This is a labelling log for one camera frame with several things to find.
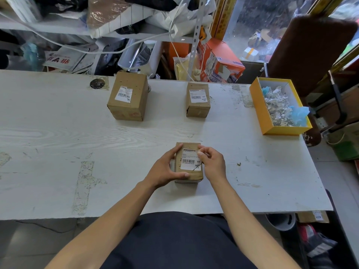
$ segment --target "person's right hand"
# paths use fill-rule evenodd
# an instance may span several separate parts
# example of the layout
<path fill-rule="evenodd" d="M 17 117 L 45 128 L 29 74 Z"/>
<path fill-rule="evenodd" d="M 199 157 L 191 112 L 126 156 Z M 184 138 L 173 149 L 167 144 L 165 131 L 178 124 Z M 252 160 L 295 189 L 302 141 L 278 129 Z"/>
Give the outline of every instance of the person's right hand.
<path fill-rule="evenodd" d="M 197 154 L 206 167 L 205 174 L 208 180 L 211 183 L 227 180 L 223 155 L 212 147 L 198 145 L 198 148 Z"/>

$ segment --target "perforated metal post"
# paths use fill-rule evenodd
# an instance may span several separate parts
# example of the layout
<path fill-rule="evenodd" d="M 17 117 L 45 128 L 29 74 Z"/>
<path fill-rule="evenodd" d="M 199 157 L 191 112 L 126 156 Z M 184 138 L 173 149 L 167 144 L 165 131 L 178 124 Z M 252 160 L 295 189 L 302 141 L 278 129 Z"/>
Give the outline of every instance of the perforated metal post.
<path fill-rule="evenodd" d="M 188 74 L 189 75 L 187 75 L 187 81 L 191 81 L 190 76 L 192 76 L 192 68 L 193 68 L 193 63 L 195 61 L 196 49 L 197 49 L 197 45 L 198 45 L 198 41 L 199 41 L 198 38 L 200 36 L 202 20 L 204 17 L 204 7 L 205 7 L 206 2 L 207 2 L 207 0 L 200 0 L 199 6 L 198 6 L 196 26 L 195 26 L 195 31 L 193 34 L 192 48 L 191 48 L 191 53 L 190 53 L 190 63 L 188 64 Z"/>

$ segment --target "crumpled paper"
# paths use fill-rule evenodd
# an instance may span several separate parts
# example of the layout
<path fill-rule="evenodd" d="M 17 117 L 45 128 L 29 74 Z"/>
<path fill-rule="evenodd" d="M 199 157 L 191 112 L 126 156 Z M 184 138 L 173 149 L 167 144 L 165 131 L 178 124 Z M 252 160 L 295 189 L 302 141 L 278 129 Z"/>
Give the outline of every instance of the crumpled paper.
<path fill-rule="evenodd" d="M 293 107 L 289 106 L 288 97 L 282 94 L 282 87 L 278 86 L 274 91 L 270 87 L 262 89 L 267 109 L 274 126 L 294 126 L 292 120 Z"/>

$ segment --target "person's left hand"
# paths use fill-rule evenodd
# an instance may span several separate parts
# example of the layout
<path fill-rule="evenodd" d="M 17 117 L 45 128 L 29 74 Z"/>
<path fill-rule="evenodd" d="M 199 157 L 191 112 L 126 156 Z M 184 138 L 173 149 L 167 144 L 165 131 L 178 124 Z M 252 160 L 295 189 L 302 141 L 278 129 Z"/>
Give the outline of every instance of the person's left hand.
<path fill-rule="evenodd" d="M 173 172 L 169 168 L 169 162 L 174 158 L 174 154 L 176 154 L 178 150 L 181 149 L 182 145 L 183 143 L 177 145 L 176 147 L 167 151 L 162 157 L 160 157 L 152 166 L 144 181 L 149 182 L 150 185 L 154 186 L 155 188 L 159 188 L 172 180 L 188 178 L 190 176 L 189 173 Z"/>

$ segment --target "yellow box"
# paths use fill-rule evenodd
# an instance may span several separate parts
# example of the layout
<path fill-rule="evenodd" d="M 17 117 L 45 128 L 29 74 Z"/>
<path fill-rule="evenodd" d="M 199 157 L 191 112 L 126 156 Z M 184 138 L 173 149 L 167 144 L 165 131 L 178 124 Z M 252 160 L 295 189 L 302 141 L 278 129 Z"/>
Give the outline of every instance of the yellow box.
<path fill-rule="evenodd" d="M 282 86 L 282 92 L 288 97 L 291 106 L 303 106 L 290 79 L 257 77 L 249 87 L 249 90 L 251 91 L 253 104 L 263 135 L 300 135 L 312 128 L 308 117 L 307 126 L 274 126 L 262 92 L 262 88 L 267 86 L 271 87 L 272 90 L 277 86 Z"/>

